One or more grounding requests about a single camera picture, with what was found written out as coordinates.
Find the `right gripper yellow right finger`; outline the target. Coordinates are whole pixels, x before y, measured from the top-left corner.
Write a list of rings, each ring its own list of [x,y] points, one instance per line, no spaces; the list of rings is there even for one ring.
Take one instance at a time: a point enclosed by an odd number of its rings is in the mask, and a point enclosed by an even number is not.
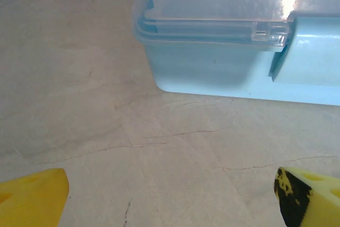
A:
[[[286,226],[339,226],[339,178],[279,167],[274,192]]]

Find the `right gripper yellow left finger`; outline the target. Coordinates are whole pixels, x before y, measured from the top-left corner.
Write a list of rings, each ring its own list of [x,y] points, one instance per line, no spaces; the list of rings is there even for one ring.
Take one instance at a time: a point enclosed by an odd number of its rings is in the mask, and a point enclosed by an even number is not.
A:
[[[1,182],[1,226],[58,226],[68,195],[62,168]]]

